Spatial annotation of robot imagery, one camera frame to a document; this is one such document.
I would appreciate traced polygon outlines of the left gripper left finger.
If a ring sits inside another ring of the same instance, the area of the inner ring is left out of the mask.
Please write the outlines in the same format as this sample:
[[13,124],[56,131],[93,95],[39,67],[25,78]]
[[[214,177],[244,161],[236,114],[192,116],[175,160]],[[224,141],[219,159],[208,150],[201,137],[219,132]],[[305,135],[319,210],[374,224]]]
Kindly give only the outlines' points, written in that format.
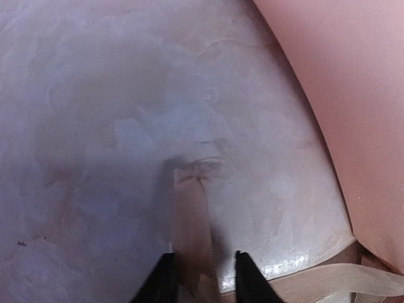
[[177,303],[178,293],[175,253],[164,253],[130,303]]

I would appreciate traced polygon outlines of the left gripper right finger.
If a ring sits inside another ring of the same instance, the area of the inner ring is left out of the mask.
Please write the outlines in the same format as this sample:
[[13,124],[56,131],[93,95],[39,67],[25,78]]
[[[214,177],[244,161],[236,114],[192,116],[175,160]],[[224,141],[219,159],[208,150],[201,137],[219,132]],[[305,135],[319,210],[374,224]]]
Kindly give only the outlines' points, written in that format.
[[235,253],[236,302],[278,302],[278,294],[247,252]]

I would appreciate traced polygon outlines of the tan ribbon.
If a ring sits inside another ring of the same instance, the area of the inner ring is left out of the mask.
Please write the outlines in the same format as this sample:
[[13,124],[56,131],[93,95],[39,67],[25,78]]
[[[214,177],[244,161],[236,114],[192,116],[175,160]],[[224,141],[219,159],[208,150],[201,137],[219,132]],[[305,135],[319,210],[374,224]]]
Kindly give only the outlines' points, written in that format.
[[[235,290],[219,289],[203,186],[203,180],[216,178],[221,168],[220,157],[206,157],[174,171],[171,243],[179,283],[195,302],[236,302]],[[403,298],[403,276],[361,264],[315,266],[267,282],[278,302],[319,302],[337,293],[355,293],[356,302]]]

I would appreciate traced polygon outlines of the pink wrapping paper sheet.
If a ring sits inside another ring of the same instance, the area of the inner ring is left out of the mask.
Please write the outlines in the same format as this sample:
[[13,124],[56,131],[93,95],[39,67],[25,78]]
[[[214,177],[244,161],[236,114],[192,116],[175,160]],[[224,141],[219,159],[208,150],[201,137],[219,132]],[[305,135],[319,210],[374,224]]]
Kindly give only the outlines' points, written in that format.
[[257,1],[309,100],[357,240],[403,271],[403,2]]

